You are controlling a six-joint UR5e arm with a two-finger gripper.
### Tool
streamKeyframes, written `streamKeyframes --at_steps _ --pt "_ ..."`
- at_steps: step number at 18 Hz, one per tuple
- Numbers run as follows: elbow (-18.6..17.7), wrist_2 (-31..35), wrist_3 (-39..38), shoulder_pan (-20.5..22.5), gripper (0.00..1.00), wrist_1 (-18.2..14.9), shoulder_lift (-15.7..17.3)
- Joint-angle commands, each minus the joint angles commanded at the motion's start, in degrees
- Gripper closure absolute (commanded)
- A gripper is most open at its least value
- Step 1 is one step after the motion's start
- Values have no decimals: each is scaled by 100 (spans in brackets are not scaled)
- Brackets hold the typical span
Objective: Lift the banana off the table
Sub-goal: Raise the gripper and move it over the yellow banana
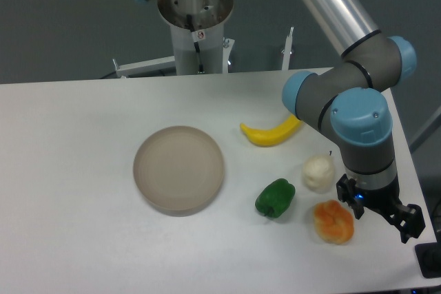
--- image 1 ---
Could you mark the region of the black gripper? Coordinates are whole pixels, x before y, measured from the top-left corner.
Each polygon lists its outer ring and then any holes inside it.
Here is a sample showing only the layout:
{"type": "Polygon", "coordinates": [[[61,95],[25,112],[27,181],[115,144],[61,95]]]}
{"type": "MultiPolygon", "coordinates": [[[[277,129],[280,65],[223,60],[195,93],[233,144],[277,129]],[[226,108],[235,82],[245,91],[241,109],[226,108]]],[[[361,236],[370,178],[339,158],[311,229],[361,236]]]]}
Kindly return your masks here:
{"type": "Polygon", "coordinates": [[[419,205],[403,205],[399,199],[398,172],[388,168],[376,174],[357,174],[347,170],[336,183],[339,201],[348,204],[355,219],[360,219],[365,208],[381,215],[400,232],[401,243],[418,239],[425,229],[419,205]]]}

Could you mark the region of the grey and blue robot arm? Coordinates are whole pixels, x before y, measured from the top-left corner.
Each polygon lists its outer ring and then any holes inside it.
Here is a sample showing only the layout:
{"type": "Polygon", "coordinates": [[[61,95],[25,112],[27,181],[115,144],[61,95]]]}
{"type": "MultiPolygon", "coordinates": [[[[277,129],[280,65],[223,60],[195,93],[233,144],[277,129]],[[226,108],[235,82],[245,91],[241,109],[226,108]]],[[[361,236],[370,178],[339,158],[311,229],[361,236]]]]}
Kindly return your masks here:
{"type": "MultiPolygon", "coordinates": [[[[173,38],[176,72],[218,74],[223,59],[222,25],[233,0],[157,0],[162,18],[179,31],[173,38]]],[[[323,74],[292,75],[282,92],[284,106],[337,144],[346,173],[337,182],[338,199],[360,218],[366,209],[400,232],[417,238],[425,223],[418,205],[399,199],[392,118],[382,93],[416,68],[413,46],[387,37],[357,0],[303,0],[341,64],[323,74]]]]}

